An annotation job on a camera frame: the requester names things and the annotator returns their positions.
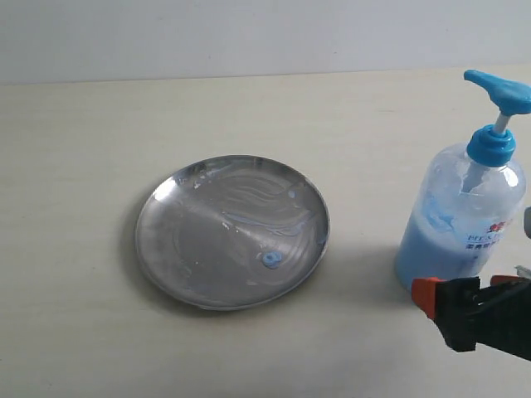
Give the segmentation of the blue pump lotion bottle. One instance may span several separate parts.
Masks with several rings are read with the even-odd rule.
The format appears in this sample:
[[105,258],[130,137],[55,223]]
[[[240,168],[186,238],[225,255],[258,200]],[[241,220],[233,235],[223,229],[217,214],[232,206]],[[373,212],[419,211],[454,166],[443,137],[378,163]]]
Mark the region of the blue pump lotion bottle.
[[431,160],[395,259],[405,289],[417,278],[475,277],[524,200],[526,177],[507,125],[529,114],[530,87],[479,70],[464,78],[487,92],[499,116]]

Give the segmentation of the round stainless steel plate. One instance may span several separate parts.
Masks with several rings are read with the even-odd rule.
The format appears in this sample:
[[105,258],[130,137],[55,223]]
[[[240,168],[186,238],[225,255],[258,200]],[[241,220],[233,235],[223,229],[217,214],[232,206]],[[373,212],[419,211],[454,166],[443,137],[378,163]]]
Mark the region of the round stainless steel plate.
[[[135,223],[143,275],[179,302],[238,311],[278,299],[316,270],[327,249],[329,210],[316,186],[269,158],[225,155],[161,181]],[[278,251],[277,269],[262,262]]]

